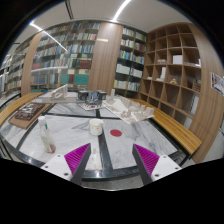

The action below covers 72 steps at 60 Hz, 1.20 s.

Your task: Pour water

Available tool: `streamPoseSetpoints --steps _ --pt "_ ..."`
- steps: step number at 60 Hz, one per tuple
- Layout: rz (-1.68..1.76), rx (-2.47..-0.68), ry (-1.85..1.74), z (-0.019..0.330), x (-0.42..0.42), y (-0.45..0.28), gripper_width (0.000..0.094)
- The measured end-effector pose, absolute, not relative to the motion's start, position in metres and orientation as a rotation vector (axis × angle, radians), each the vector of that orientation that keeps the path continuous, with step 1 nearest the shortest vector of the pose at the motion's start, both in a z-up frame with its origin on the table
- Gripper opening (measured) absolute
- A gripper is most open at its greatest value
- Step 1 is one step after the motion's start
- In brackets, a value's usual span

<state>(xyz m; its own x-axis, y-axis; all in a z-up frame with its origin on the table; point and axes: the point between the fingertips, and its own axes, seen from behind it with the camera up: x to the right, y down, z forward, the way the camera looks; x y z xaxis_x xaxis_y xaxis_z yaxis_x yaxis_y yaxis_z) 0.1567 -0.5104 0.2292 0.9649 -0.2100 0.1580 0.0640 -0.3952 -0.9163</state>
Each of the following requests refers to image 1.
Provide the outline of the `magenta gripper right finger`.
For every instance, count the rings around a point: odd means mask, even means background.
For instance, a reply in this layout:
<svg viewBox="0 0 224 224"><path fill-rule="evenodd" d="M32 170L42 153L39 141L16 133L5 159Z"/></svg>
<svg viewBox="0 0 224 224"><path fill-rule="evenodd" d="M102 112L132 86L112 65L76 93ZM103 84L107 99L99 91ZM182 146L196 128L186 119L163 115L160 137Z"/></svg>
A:
<svg viewBox="0 0 224 224"><path fill-rule="evenodd" d="M168 155L159 156L137 144L133 145L132 154L144 185L181 170Z"/></svg>

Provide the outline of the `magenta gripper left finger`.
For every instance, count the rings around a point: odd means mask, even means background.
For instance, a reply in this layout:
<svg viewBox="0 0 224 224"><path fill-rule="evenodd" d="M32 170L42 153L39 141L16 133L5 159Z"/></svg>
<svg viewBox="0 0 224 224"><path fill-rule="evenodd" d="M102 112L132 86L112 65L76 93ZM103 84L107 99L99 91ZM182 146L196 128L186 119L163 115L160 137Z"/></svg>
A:
<svg viewBox="0 0 224 224"><path fill-rule="evenodd" d="M91 144L87 143L66 155L56 154L42 166L42 169L80 185L90 155Z"/></svg>

